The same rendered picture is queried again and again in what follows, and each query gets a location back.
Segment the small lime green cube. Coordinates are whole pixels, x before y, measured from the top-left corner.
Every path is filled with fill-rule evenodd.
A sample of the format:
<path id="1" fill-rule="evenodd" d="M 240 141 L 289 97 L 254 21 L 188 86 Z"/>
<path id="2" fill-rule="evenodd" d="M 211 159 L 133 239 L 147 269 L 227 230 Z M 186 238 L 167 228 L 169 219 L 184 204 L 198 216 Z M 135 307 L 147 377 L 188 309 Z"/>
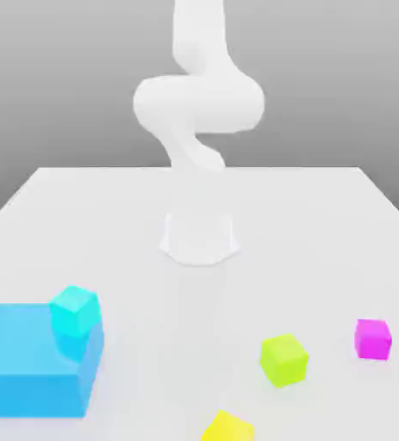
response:
<path id="1" fill-rule="evenodd" d="M 276 388 L 305 379 L 309 354 L 292 333 L 285 333 L 261 342 L 259 363 Z"/>

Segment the small cyan cube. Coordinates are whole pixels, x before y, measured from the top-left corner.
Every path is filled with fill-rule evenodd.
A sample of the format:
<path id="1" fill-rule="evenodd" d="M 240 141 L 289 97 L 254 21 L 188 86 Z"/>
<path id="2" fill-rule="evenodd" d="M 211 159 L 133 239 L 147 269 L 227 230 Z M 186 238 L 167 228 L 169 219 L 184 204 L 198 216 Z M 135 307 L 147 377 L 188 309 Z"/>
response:
<path id="1" fill-rule="evenodd" d="M 82 338 L 101 320 L 97 294 L 70 285 L 49 303 L 53 330 L 75 339 Z"/>

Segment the large blue box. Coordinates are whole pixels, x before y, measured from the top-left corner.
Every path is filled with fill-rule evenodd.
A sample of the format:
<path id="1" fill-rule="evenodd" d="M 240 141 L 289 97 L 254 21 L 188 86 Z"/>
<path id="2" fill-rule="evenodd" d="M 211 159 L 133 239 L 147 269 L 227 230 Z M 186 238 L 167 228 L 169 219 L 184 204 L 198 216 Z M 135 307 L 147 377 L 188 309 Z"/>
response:
<path id="1" fill-rule="evenodd" d="M 0 418 L 82 418 L 103 353 L 103 324 L 57 333 L 45 303 L 0 303 Z"/>

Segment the small magenta cube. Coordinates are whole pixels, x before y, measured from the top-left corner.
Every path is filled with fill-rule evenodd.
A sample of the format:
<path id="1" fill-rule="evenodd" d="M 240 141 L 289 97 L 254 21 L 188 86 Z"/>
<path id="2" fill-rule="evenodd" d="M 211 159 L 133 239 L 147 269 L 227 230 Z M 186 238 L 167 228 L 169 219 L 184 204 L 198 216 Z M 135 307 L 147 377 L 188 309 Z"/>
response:
<path id="1" fill-rule="evenodd" d="M 391 346 L 392 336 L 384 320 L 357 320 L 354 347 L 359 358 L 387 360 Z"/>

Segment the small yellow cube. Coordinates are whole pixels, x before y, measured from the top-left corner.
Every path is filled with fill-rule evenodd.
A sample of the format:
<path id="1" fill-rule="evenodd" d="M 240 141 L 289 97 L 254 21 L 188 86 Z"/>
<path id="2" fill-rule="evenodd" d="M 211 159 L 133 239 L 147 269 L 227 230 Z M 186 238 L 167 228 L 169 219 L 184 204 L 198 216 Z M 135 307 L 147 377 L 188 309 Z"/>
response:
<path id="1" fill-rule="evenodd" d="M 220 410 L 201 436 L 201 441 L 254 441 L 254 426 Z"/>

